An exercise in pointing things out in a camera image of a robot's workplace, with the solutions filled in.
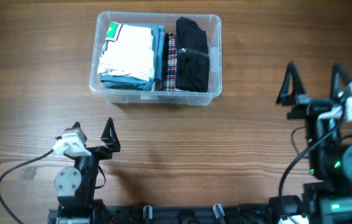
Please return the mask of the clear plastic storage container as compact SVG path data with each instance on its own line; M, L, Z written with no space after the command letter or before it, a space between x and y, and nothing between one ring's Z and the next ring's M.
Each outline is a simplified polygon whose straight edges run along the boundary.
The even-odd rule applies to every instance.
M176 20L186 17L195 21L206 32L210 56L208 91L137 91L114 90L104 87L97 74L99 57L104 39L111 22L131 24L154 24L165 27L166 32L176 32ZM214 97L222 92L222 24L215 14L166 14L148 12L103 11L96 23L95 41L91 61L89 88L94 94L102 96L107 102L120 103L180 103L196 106L209 105Z

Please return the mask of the black garment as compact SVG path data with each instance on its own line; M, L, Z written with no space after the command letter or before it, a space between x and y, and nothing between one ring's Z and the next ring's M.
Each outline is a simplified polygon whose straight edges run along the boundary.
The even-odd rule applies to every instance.
M177 70L175 87L185 91L208 91L210 59L206 32L186 17L176 21Z

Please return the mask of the blue denim cloth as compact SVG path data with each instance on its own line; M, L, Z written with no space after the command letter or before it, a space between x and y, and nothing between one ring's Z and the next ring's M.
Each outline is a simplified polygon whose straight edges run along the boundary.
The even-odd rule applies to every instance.
M154 32L154 52L155 52L155 73L154 78L148 82L129 78L129 77L105 77L100 74L100 82L103 83L105 88L118 89L118 90L137 90L137 91L151 91L153 84L161 80L162 73L162 54L164 50L165 31L164 26L152 24L128 24L141 27L149 27Z

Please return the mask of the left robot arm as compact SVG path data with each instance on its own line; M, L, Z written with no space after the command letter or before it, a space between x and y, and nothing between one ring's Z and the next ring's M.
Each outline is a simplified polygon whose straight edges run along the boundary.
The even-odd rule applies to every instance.
M64 130L57 138L53 150L74 161L55 176L58 208L49 211L48 223L115 223L114 216L103 200L95 199L95 191L104 187L97 185L98 174L102 174L101 160L108 160L119 152L121 145L115 132L114 122L109 118L101 135L103 146L88 147L87 137L80 123Z

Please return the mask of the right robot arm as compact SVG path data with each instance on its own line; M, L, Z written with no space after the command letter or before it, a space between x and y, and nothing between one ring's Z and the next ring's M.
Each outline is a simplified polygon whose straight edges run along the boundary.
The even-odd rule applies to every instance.
M278 195L269 199L270 223L352 223L352 134L342 135L343 123L352 122L352 79L335 64L330 95L311 98L293 62L286 68L276 99L291 106L288 119L304 119L307 147L298 153L282 174ZM316 182L303 186L301 197L284 195L287 176L308 158Z

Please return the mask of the white printed shirt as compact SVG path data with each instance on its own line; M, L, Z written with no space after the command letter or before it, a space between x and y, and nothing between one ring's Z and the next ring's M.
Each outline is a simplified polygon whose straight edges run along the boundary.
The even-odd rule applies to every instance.
M144 82L154 78L154 32L149 27L112 22L98 64L105 77L129 77Z

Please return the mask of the plaid flannel shirt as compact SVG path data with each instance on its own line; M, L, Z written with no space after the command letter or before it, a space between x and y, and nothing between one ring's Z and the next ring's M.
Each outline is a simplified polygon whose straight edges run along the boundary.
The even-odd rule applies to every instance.
M175 35L166 33L164 52L162 55L162 77L160 82L160 91L181 91L176 87L177 71L177 50L175 44Z

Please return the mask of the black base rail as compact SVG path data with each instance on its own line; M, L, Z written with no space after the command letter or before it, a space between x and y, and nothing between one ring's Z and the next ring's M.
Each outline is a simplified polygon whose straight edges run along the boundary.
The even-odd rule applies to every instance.
M49 223L270 223L269 207L265 204L205 207L106 207L103 212L59 215L51 209Z

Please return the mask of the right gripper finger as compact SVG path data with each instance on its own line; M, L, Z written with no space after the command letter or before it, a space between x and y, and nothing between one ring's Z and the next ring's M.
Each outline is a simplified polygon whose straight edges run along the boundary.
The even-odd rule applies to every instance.
M303 87L297 67L294 62L291 61L287 65L284 81L276 99L276 104L284 106L296 105L299 101L299 97L303 95L306 95L305 88Z
M352 82L352 79L350 78L344 67L341 64L336 63L334 64L331 73L330 98L333 101L339 101L339 94L341 92L340 82L343 82L344 86L348 86Z

